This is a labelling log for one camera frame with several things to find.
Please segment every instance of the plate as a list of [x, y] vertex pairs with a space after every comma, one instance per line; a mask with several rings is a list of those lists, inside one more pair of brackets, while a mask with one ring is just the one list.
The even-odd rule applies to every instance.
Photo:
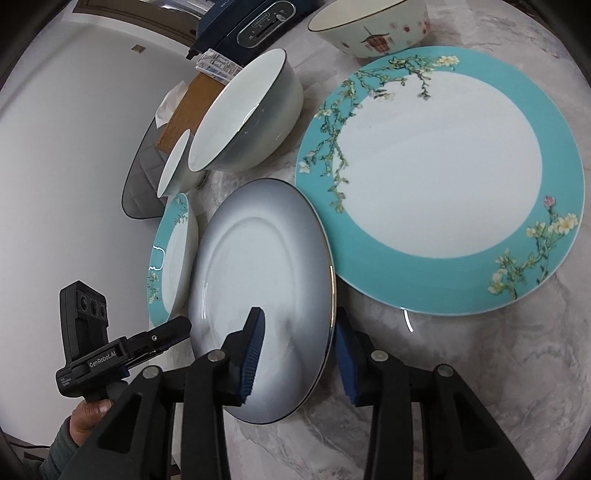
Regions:
[[339, 276], [437, 315], [533, 291], [583, 213], [581, 159], [554, 103], [516, 68], [456, 47], [407, 50], [346, 79], [312, 119], [295, 177]]
[[199, 188], [207, 173], [189, 170], [189, 148], [191, 131], [185, 130], [174, 145], [158, 184], [158, 197], [174, 197], [179, 193], [187, 193], [194, 187]]
[[251, 307], [265, 312], [252, 394], [236, 418], [272, 423], [297, 409], [324, 368], [335, 325], [332, 256], [314, 209], [274, 179], [232, 193], [209, 222], [189, 295], [195, 357], [242, 329]]
[[148, 266], [148, 312], [158, 326], [178, 314], [187, 300], [199, 227], [187, 196], [179, 193], [166, 207]]

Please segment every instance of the tissue box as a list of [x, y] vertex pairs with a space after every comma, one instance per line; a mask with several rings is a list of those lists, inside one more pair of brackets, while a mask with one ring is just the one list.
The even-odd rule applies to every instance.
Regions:
[[160, 135], [156, 148], [162, 152], [171, 153], [187, 128], [194, 135], [207, 110], [224, 86], [204, 73], [197, 74]]

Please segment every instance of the floral branch pattern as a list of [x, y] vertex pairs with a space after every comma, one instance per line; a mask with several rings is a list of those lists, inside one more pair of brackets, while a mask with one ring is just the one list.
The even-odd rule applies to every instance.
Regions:
[[544, 207], [550, 217], [549, 224], [536, 222], [533, 227], [528, 227], [525, 230], [527, 237], [535, 239], [535, 252], [530, 253], [527, 260], [519, 264], [515, 258], [511, 257], [511, 252], [507, 248], [495, 260], [499, 269], [493, 273], [491, 286], [488, 287], [488, 291], [493, 295], [508, 292], [511, 299], [516, 300], [519, 296], [517, 286], [527, 284], [525, 271], [536, 266], [540, 268], [540, 276], [536, 282], [538, 285], [541, 284], [549, 274], [550, 252], [556, 247], [558, 241], [567, 236], [579, 224], [579, 219], [574, 213], [565, 216], [559, 216], [556, 213], [556, 199], [554, 197], [545, 197]]
[[[189, 206], [186, 202], [186, 199], [183, 197], [178, 197], [176, 202], [180, 205], [178, 215], [173, 220], [174, 226], [177, 226], [179, 223], [184, 223], [189, 221]], [[157, 284], [158, 281], [158, 274], [154, 271], [151, 271], [148, 274], [148, 303], [152, 304], [155, 301], [161, 301], [162, 298], [160, 296], [160, 288]]]
[[[393, 57], [384, 67], [361, 69], [355, 72], [352, 77], [341, 84], [341, 90], [338, 91], [337, 98], [331, 104], [327, 100], [322, 105], [314, 117], [323, 121], [320, 132], [325, 134], [326, 137], [314, 150], [309, 151], [301, 159], [298, 166], [300, 173], [310, 173], [312, 165], [316, 165], [318, 162], [324, 164], [324, 172], [321, 173], [321, 176], [332, 175], [333, 177], [333, 184], [328, 191], [335, 196], [331, 206], [335, 208], [337, 213], [345, 211], [343, 206], [345, 194], [339, 190], [339, 186], [342, 183], [349, 183], [349, 180], [343, 175], [344, 170], [349, 166], [349, 162], [343, 155], [337, 139], [347, 120], [356, 115], [355, 110], [363, 108], [363, 105], [361, 105], [365, 98], [363, 93], [375, 100], [392, 100], [395, 94], [389, 93], [384, 86], [391, 82], [398, 82], [400, 85], [405, 86], [408, 82], [408, 76], [400, 75], [400, 72], [406, 70], [409, 75], [414, 75], [421, 81], [421, 91], [417, 96], [423, 100], [429, 100], [431, 95], [428, 87], [431, 77], [428, 74], [433, 72], [434, 69], [443, 67], [454, 70], [454, 66], [458, 63], [460, 63], [460, 59], [456, 56], [442, 56], [436, 59], [420, 55], [404, 59]], [[339, 163], [333, 172], [335, 159]]]
[[150, 304], [160, 301], [160, 289], [155, 285], [156, 280], [158, 280], [158, 275], [155, 272], [150, 272], [148, 274], [148, 291], [150, 292], [148, 303]]

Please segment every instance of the small white bowl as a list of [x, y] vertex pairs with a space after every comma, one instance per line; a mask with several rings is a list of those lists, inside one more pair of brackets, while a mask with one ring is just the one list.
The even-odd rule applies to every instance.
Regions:
[[308, 29], [353, 57], [380, 57], [409, 48], [431, 29], [425, 0], [336, 0]]
[[291, 132], [303, 104], [303, 88], [285, 50], [264, 53], [212, 103], [195, 133], [189, 168], [239, 172], [258, 165]]
[[189, 145], [192, 141], [190, 130], [185, 130], [176, 142], [158, 184], [158, 197], [174, 197], [187, 193], [194, 187], [199, 188], [206, 177], [206, 172], [189, 170]]

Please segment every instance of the sleeve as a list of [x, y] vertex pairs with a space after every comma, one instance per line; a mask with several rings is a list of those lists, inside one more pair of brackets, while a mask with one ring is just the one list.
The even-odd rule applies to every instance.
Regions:
[[43, 463], [32, 460], [25, 460], [23, 463], [35, 480], [58, 480], [77, 450], [78, 445], [70, 437], [70, 417], [68, 417], [51, 444], [47, 459]]

